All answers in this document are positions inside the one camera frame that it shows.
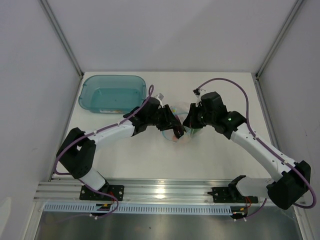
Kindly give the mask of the pink egg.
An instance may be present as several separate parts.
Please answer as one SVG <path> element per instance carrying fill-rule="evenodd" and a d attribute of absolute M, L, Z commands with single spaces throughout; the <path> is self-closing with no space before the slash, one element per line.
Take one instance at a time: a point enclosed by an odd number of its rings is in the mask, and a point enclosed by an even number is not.
<path fill-rule="evenodd" d="M 181 136 L 180 138 L 176 137 L 175 135 L 172 137 L 172 141 L 174 143 L 182 143 L 185 140 L 185 136 Z"/>

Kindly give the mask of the green bell pepper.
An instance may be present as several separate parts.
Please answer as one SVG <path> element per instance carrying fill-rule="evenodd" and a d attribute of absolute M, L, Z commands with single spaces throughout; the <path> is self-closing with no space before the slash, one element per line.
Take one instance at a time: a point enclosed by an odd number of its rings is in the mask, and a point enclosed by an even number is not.
<path fill-rule="evenodd" d="M 198 134 L 200 131 L 201 131 L 200 128 L 190 128 L 188 133 L 190 136 L 194 136 L 194 135 Z"/>

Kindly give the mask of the purple eggplant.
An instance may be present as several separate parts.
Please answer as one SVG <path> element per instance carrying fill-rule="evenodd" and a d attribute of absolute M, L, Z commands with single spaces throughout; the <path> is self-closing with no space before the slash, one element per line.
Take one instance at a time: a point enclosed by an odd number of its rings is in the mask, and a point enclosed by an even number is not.
<path fill-rule="evenodd" d="M 178 115 L 175 115 L 174 117 L 175 117 L 175 119 L 176 119 L 177 123 L 178 123 L 179 125 L 181 125 L 181 121 L 180 121 L 179 116 L 178 116 Z"/>

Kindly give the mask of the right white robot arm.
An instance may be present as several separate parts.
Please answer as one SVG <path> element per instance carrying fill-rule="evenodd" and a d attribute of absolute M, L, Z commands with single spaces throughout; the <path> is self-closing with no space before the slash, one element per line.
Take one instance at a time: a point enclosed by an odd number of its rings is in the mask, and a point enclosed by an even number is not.
<path fill-rule="evenodd" d="M 229 183 L 228 196 L 234 202 L 245 197 L 270 199 L 287 210 L 307 191 L 311 167 L 305 161 L 296 162 L 261 139 L 248 126 L 248 120 L 237 111 L 228 111 L 217 92 L 196 89 L 197 101 L 192 103 L 183 122 L 185 127 L 214 130 L 246 150 L 269 173 L 270 178 L 240 175 Z"/>

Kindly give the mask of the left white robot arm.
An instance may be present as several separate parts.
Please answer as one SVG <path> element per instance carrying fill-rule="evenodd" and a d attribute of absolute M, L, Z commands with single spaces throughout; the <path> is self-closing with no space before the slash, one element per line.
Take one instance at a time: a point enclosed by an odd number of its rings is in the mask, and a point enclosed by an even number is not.
<path fill-rule="evenodd" d="M 56 154 L 56 160 L 74 179 L 85 184 L 97 200 L 103 200 L 108 196 L 109 184 L 93 167 L 97 147 L 136 136 L 149 126 L 155 126 L 161 132 L 173 130 L 178 139 L 185 131 L 169 105 L 161 105 L 159 99 L 150 97 L 141 106 L 123 115 L 118 123 L 92 132 L 82 131 L 78 127 L 70 130 Z"/>

